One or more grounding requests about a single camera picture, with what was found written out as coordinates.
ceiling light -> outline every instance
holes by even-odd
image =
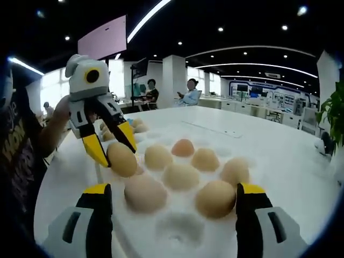
[[[254,76],[237,76],[237,75],[222,75],[221,77],[241,77],[241,78],[253,78],[253,79],[264,79],[264,80],[270,80],[270,81],[275,81],[275,82],[283,82],[283,83],[288,83],[292,84],[301,88],[304,88],[304,86],[295,84],[292,82],[286,82],[286,81],[281,81],[281,80],[276,80],[276,79],[270,79],[270,78],[263,78],[263,77],[254,77]]]
[[[40,10],[38,10],[38,11],[36,12],[36,14],[37,14],[37,16],[38,16],[39,18],[45,18],[44,13],[43,13],[42,11],[40,11]]]
[[[34,71],[35,73],[37,73],[37,74],[39,74],[39,75],[42,75],[42,76],[44,75],[44,73],[42,73],[42,72],[40,72],[40,71],[34,69],[33,67],[27,65],[27,64],[24,63],[24,62],[21,62],[19,59],[16,59],[16,58],[8,58],[8,60],[9,60],[10,62],[12,62],[12,63],[16,63],[17,65],[20,65],[20,66],[22,66],[22,67],[25,67],[26,69],[29,69],[29,70],[31,70],[31,71]]]
[[[297,12],[297,16],[301,16],[307,13],[307,6],[301,6]]]
[[[139,32],[139,30],[157,13],[160,9],[162,9],[165,5],[167,5],[172,0],[162,0],[159,4],[153,7],[148,14],[146,14],[143,19],[136,25],[133,31],[130,33],[129,37],[127,38],[127,42],[129,43],[135,37],[135,35]]]
[[[269,66],[269,67],[277,67],[277,68],[284,68],[284,69],[288,69],[288,70],[292,70],[292,71],[297,71],[299,73],[302,74],[306,74],[309,76],[312,76],[314,78],[318,78],[317,76],[313,75],[313,74],[309,74],[305,71],[301,71],[298,69],[294,69],[294,68],[290,68],[290,67],[285,67],[285,66],[276,66],[274,64],[266,64],[266,63],[220,63],[220,64],[210,64],[207,66],[198,66],[195,67],[196,69],[200,69],[200,68],[206,68],[206,67],[213,67],[213,66],[239,66],[239,65],[245,65],[245,66]]]

white egg tray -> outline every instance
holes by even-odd
[[[131,211],[124,199],[125,178],[117,176],[109,168],[100,169],[102,182],[111,183],[113,203],[113,257],[127,258],[230,258],[237,256],[237,234],[235,231],[235,209],[226,217],[209,220],[195,208],[195,196],[207,182],[219,180],[226,161],[244,156],[250,164],[250,180],[259,184],[263,175],[256,162],[257,153],[241,146],[238,137],[220,134],[206,128],[179,123],[166,128],[135,134],[138,164],[146,174],[162,183],[164,171],[150,171],[145,166],[144,153],[153,144],[162,144],[171,151],[180,139],[189,139],[195,150],[201,147],[215,151],[220,167],[214,173],[202,173],[200,183],[189,191],[168,192],[166,206],[153,214]],[[104,142],[104,149],[114,142]],[[173,156],[175,163],[190,164],[190,158]]]

person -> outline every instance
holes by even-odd
[[[33,240],[34,209],[47,170],[43,158],[55,150],[69,120],[69,96],[59,101],[49,124],[42,128],[30,109],[25,87],[13,88],[9,74],[5,89],[0,90],[0,191],[6,196],[2,215]]]
[[[197,84],[198,81],[196,81],[195,79],[189,79],[187,84],[189,92],[185,95],[177,92],[180,98],[180,100],[176,103],[177,106],[196,105],[198,103],[199,93],[196,89]]]
[[[159,97],[159,92],[155,87],[156,81],[155,79],[149,79],[148,80],[148,88],[149,91],[146,93],[146,100],[149,102],[149,108],[148,109],[157,109],[156,101]]]
[[[47,111],[47,120],[50,120],[53,117],[54,109],[49,105],[49,102],[45,102],[43,107],[45,108],[45,111]]]

robotic claw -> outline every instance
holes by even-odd
[[[99,115],[116,139],[135,153],[131,126],[108,92],[110,79],[107,65],[86,55],[75,54],[67,62],[65,76],[70,77],[71,129],[77,138],[82,138],[86,152],[102,166],[111,166],[94,126],[85,114],[85,107]]]

white table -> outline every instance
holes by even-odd
[[[244,114],[200,106],[176,107],[126,115],[140,117],[150,128],[181,121],[219,133],[240,144],[244,153],[256,155],[262,168],[257,184],[263,186],[275,206],[282,207],[299,223],[301,236],[311,243],[332,212],[339,194],[328,178],[329,162],[314,147],[315,137],[303,131]],[[224,136],[236,131],[240,138]],[[59,147],[42,182],[35,208],[34,233],[38,243],[47,237],[48,225],[67,207],[75,206],[82,192],[96,184],[94,161],[81,140],[69,133]]]

